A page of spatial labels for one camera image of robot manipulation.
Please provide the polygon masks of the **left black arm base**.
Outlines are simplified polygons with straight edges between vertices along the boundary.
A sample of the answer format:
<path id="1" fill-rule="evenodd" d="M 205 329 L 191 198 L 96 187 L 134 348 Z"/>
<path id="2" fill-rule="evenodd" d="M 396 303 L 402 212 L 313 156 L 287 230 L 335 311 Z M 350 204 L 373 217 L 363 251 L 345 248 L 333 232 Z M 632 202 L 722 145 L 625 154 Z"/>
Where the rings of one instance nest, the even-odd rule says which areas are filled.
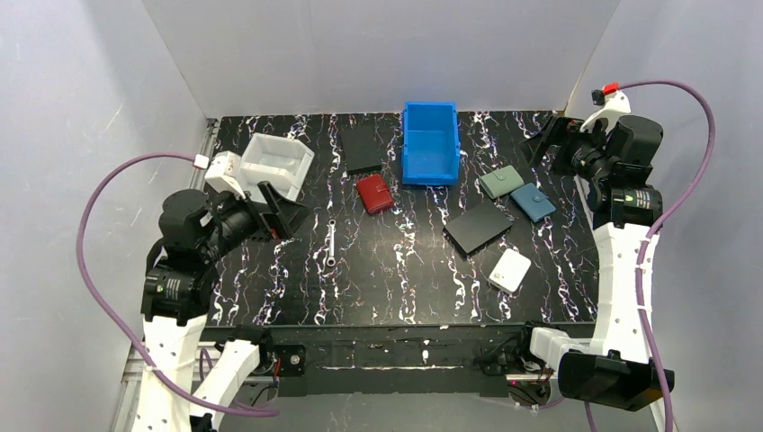
<path id="1" fill-rule="evenodd" d="M 306 348 L 302 345 L 276 344 L 269 328 L 262 326 L 236 326 L 225 338 L 214 343 L 221 354 L 228 342 L 243 341 L 244 346 L 257 347 L 257 365 L 249 376 L 279 377 L 302 376 L 306 360 Z"/>

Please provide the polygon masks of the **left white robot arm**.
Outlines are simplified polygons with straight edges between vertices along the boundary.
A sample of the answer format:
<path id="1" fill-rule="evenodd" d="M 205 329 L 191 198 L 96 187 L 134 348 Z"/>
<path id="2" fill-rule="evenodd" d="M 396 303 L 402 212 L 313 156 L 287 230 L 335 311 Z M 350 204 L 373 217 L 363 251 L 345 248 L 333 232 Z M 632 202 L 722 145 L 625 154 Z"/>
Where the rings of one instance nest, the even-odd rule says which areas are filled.
<path id="1" fill-rule="evenodd" d="M 193 387 L 217 264 L 248 240 L 290 239 L 305 221 L 306 206 L 280 195 L 264 181 L 263 202 L 250 193 L 221 192 L 213 200 L 196 189 L 169 195 L 158 226 L 161 238 L 147 257 L 140 312 L 143 350 L 150 356 L 141 376 L 135 431 L 216 431 L 222 412 L 248 376 L 275 379 L 281 365 L 268 329 L 234 329 L 220 358 Z"/>

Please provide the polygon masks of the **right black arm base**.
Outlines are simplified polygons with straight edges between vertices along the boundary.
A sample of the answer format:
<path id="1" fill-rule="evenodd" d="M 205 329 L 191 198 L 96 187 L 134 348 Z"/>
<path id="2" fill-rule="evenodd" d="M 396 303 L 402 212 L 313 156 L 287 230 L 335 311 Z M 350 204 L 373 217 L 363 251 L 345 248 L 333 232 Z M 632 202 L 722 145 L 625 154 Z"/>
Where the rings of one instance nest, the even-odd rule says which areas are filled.
<path id="1" fill-rule="evenodd" d="M 481 348 L 472 360 L 473 366 L 487 376 L 532 375 L 530 381 L 510 380 L 508 383 L 509 394 L 518 397 L 522 408 L 553 405 L 550 381 L 554 370 L 530 352 L 532 331 L 540 328 L 551 329 L 552 326 L 529 320 L 496 346 Z"/>

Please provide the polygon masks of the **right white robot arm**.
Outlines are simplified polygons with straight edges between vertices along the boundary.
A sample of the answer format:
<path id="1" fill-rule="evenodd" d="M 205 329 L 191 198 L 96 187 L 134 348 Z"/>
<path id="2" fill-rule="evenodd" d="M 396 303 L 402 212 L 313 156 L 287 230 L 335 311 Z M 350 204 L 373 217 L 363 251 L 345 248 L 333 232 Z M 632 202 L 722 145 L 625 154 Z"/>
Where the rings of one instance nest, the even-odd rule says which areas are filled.
<path id="1" fill-rule="evenodd" d="M 642 242 L 663 213 L 662 196 L 648 183 L 662 138 L 662 127 L 640 116 L 596 120 L 585 131 L 581 120 L 553 115 L 527 141 L 529 165 L 539 165 L 554 146 L 552 172 L 578 176 L 589 187 L 598 253 L 594 334 L 583 346 L 560 328 L 528 322 L 513 353 L 554 372 L 567 399 L 637 411 L 663 396 L 641 320 L 651 313 L 655 248 Z"/>

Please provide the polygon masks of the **red card holder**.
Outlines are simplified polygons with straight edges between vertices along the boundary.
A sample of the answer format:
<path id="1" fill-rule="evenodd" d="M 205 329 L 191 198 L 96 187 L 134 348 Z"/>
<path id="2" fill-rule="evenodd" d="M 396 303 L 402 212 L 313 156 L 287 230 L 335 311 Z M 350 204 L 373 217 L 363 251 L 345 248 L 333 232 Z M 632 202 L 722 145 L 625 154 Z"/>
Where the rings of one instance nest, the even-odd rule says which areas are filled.
<path id="1" fill-rule="evenodd" d="M 366 176 L 359 180 L 356 185 L 364 208 L 369 214 L 377 214 L 391 209 L 394 200 L 390 189 L 380 174 Z"/>

